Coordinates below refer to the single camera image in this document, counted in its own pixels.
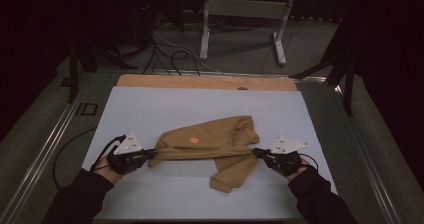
metal frame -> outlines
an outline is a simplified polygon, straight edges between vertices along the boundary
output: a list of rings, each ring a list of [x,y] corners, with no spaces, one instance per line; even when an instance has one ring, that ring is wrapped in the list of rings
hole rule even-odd
[[[71,121],[75,110],[77,109],[77,104],[82,96],[82,93],[90,81],[94,78],[94,75],[94,73],[85,74],[80,86],[81,91],[75,96],[74,101],[66,106],[50,136],[44,143],[43,148],[38,153],[31,166],[28,168],[19,186],[17,187],[15,194],[1,214],[0,223],[14,223],[18,218],[19,213],[31,195],[31,192],[37,184],[41,174],[43,173],[44,168],[53,155],[53,152],[56,150],[56,147],[58,146],[63,133],[68,127],[68,124]]]
[[[247,0],[205,0],[200,59],[202,61],[208,59],[209,15],[245,16],[281,20],[280,28],[273,33],[273,38],[278,64],[286,65],[287,61],[281,37],[283,36],[292,4],[293,0],[287,0],[286,3]]]

metal rail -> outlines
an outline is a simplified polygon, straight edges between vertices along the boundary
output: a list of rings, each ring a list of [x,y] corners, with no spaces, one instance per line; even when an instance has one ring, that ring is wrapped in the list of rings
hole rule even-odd
[[[50,136],[44,143],[41,151],[38,153],[37,157],[34,159],[31,166],[28,168],[20,184],[18,185],[13,197],[9,201],[9,204],[0,216],[1,224],[14,223],[18,218],[19,213],[21,212],[23,206],[31,195],[32,190],[37,184],[38,179],[43,173],[44,168],[49,162],[53,152],[56,150],[56,147],[60,142],[63,133],[65,132],[69,122],[71,121],[73,113],[77,109],[77,104],[82,96],[82,93],[84,92],[90,81],[93,79],[93,77],[94,74],[92,73],[86,73],[84,75],[83,80],[81,82],[81,91],[75,97],[74,101],[66,106],[58,122],[50,133]]]

sleeve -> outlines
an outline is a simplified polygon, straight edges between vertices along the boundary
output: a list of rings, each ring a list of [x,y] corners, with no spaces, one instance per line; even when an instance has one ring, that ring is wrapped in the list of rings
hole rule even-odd
[[[357,223],[345,201],[331,192],[331,184],[309,167],[289,182],[297,209],[308,223]]]
[[[81,169],[72,184],[61,188],[43,224],[86,224],[102,209],[105,194],[113,188],[104,177]]]

gray carpet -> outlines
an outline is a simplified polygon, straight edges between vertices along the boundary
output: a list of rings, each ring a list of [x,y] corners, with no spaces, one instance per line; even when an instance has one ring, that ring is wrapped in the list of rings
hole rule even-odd
[[[243,20],[249,24],[261,20]],[[209,58],[204,65],[198,60],[197,69],[202,75],[215,73],[253,74],[266,77],[295,74],[318,63],[327,44],[331,40],[337,25],[322,21],[294,22],[290,20],[284,34],[284,47],[288,64],[281,67],[271,42],[271,33],[278,27],[278,22],[249,31],[212,33],[210,37]],[[200,24],[187,24],[185,32],[180,32],[173,25],[165,25],[157,29],[157,33],[167,42],[187,48],[194,54],[200,52]],[[153,35],[158,47],[169,56],[176,47],[159,45],[166,43],[156,34]],[[138,66],[141,72],[151,57],[149,50],[129,61]],[[177,53],[175,59],[184,57]],[[121,73],[102,61],[102,66],[78,100],[79,103],[95,103],[99,111],[94,116],[73,116],[60,138],[53,156],[68,140],[75,135],[95,127],[106,104],[108,94],[116,84]],[[162,54],[153,58],[146,73],[158,72],[177,74],[170,59]],[[196,74],[193,59],[188,56],[182,60],[174,60],[175,66],[181,70]],[[314,76],[326,76],[326,68]],[[37,98],[30,109],[15,125],[12,131],[0,144],[0,206],[1,211],[12,198],[16,187],[36,157],[41,146],[46,142],[63,110],[67,107],[68,89],[59,87],[62,78],[67,76],[67,61],[59,68],[59,76]],[[407,168],[396,143],[381,119],[378,110],[367,95],[359,77],[355,77],[352,109],[354,118],[347,118],[340,109],[338,97],[332,90],[321,84],[298,83],[308,104],[317,135],[322,144],[330,169],[337,183],[337,189],[359,223],[387,223],[384,214],[375,198],[373,187],[369,184],[367,174],[363,171],[361,155],[356,146],[357,140],[351,133],[350,122],[356,124],[360,138],[372,157],[387,194],[390,196],[402,223],[424,223],[422,210],[424,195],[410,170]],[[79,170],[94,132],[89,132],[67,147],[57,164],[57,177],[61,185],[71,182]],[[53,199],[56,189],[51,178],[52,160],[50,160],[35,185],[28,200],[20,210],[15,223],[40,223]],[[127,223],[96,220],[95,223]],[[302,220],[285,223],[304,223]]]

cable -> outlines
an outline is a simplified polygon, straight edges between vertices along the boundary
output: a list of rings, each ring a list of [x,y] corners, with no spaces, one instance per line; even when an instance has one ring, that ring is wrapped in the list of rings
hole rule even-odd
[[[173,43],[171,43],[171,42],[169,42],[169,41],[167,41],[167,40],[165,40],[164,38],[162,38],[156,31],[153,31],[153,33],[155,33],[156,34],[156,36],[158,36],[162,41],[164,41],[165,43],[167,43],[167,44],[169,44],[170,46],[172,46],[172,47],[176,47],[176,48],[179,48],[179,49],[181,49],[181,50],[184,50],[184,51],[187,51],[187,52],[189,52],[193,57],[195,57],[198,61],[199,61],[199,63],[203,66],[203,67],[205,67],[205,68],[207,68],[207,69],[209,69],[209,70],[212,70],[212,71],[214,71],[214,72],[218,72],[218,73],[221,73],[221,74],[226,74],[226,75],[229,75],[229,76],[231,76],[231,73],[225,73],[225,72],[222,72],[222,71],[219,71],[219,70],[216,70],[216,69],[214,69],[214,68],[212,68],[212,67],[209,67],[208,65],[206,65],[205,63],[203,63],[202,62],[202,60],[196,55],[196,54],[194,54],[192,51],[190,51],[190,50],[188,50],[187,48],[184,48],[184,47],[181,47],[181,46],[178,46],[178,45],[176,45],[176,44],[173,44]]]
[[[100,152],[99,156],[97,157],[96,161],[93,163],[93,165],[91,165],[90,168],[90,172],[93,172],[94,169],[96,168],[97,164],[99,163],[100,159],[102,159],[103,155],[105,154],[105,152],[107,151],[107,149],[109,149],[109,147],[115,143],[116,141],[122,142],[124,141],[126,138],[125,135],[119,136],[119,137],[115,137],[113,138],[108,144],[106,144],[105,148],[103,148],[102,152]]]
[[[317,172],[318,172],[318,163],[317,163],[317,161],[315,161],[315,159],[314,158],[312,158],[311,156],[308,156],[308,155],[306,155],[306,154],[299,154],[299,156],[305,156],[305,157],[308,157],[309,159],[311,159],[313,162],[315,162],[315,165],[317,166],[316,167],[316,169],[317,169]]]
[[[59,156],[60,156],[60,154],[63,152],[63,150],[65,150],[65,148],[67,147],[67,146],[69,146],[69,144],[71,144],[73,141],[75,141],[76,139],[78,139],[79,137],[81,137],[81,136],[83,136],[83,135],[85,135],[85,134],[87,134],[87,133],[89,133],[89,132],[91,132],[91,131],[93,131],[93,130],[95,130],[97,128],[97,126],[95,126],[95,127],[92,127],[92,128],[90,128],[90,129],[88,129],[88,130],[86,130],[86,131],[84,131],[84,132],[81,132],[80,134],[78,134],[78,135],[76,135],[76,136],[74,136],[73,138],[71,138],[69,141],[67,141],[61,148],[60,148],[60,150],[59,150],[59,152],[56,154],[56,157],[54,158],[54,160],[53,160],[53,167],[52,167],[52,177],[53,177],[53,182],[54,182],[54,184],[56,185],[56,187],[57,187],[57,189],[60,189],[61,187],[60,187],[60,185],[59,185],[59,182],[57,181],[57,178],[56,178],[56,165],[57,165],[57,160],[59,159]]]

